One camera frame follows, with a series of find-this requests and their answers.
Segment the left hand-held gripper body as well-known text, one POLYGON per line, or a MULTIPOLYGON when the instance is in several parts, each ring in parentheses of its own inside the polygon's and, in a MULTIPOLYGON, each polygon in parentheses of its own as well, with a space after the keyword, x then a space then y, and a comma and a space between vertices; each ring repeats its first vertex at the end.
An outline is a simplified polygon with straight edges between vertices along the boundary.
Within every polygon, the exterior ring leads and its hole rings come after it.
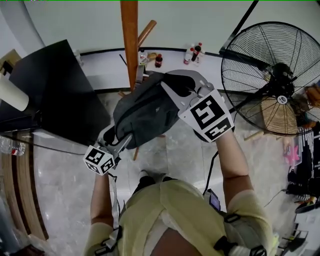
POLYGON ((86 167, 99 175, 105 175, 116 169, 121 151, 120 142, 116 139, 115 127, 109 125, 98 135, 94 145, 90 145, 83 157, 86 167))

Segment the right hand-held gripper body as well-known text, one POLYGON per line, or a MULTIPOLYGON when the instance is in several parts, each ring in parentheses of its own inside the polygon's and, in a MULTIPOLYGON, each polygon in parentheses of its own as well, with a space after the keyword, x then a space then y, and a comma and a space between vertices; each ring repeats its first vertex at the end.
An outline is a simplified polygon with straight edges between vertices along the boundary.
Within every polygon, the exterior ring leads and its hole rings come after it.
POLYGON ((234 127, 225 100, 199 72, 169 71, 164 74, 161 86, 177 106, 178 117, 203 141, 211 143, 234 127))

